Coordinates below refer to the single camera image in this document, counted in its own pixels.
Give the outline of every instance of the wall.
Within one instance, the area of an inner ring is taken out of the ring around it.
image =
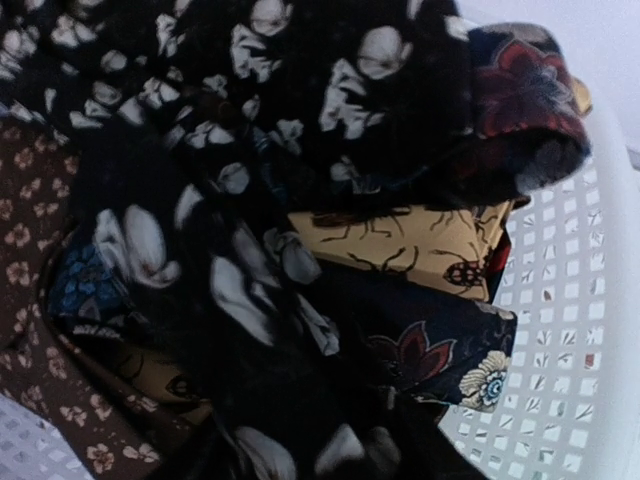
[[[529,21],[554,33],[569,67],[611,102],[640,152],[640,0],[459,0],[481,23]]]

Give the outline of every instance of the black floral fabric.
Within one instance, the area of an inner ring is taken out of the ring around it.
[[[451,0],[2,6],[0,100],[81,152],[79,243],[53,298],[81,309],[109,284],[210,399],[215,428],[185,478],[482,478],[412,391],[436,385],[452,341],[417,317],[365,340],[349,299],[327,313],[322,281],[338,277],[285,213],[495,203],[570,174],[588,143],[546,32],[471,48]],[[488,63],[508,88],[545,80],[552,101],[487,90]],[[522,116],[496,110],[507,101]],[[91,281],[65,278],[75,269]],[[455,400],[478,409],[511,345],[511,318],[484,313],[502,330],[457,374]]]

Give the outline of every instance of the red flower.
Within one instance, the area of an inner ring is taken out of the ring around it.
[[[435,377],[449,367],[455,340],[430,345],[424,322],[408,327],[397,342],[388,337],[369,337],[369,346],[398,376],[399,388],[405,390]]]
[[[475,93],[483,136],[546,128],[586,142],[560,55],[513,40],[496,54],[493,66],[476,69]]]

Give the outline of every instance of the pile of clothes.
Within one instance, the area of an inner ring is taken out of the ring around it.
[[[497,406],[506,219],[589,154],[548,32],[0,4],[0,392],[96,478],[484,478],[437,421]]]

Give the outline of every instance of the brown floral fabric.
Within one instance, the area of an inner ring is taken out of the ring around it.
[[[42,307],[76,171],[47,136],[0,124],[0,392],[58,427],[96,478],[142,479],[192,424],[60,335]]]

